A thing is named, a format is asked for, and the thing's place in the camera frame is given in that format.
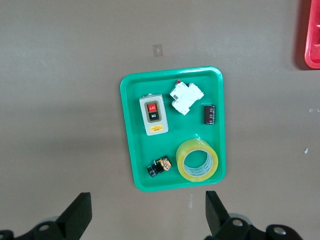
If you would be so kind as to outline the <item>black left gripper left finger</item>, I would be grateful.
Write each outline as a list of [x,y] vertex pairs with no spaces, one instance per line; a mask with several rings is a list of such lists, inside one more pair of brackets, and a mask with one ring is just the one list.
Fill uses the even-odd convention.
[[34,227],[32,238],[34,240],[79,240],[91,220],[91,194],[82,192],[55,221],[45,221]]

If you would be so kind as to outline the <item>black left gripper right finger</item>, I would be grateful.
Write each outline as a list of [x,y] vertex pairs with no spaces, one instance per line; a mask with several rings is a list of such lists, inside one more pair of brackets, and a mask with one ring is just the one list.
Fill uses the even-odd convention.
[[248,240],[249,224],[231,217],[215,191],[205,193],[205,216],[211,232],[206,240]]

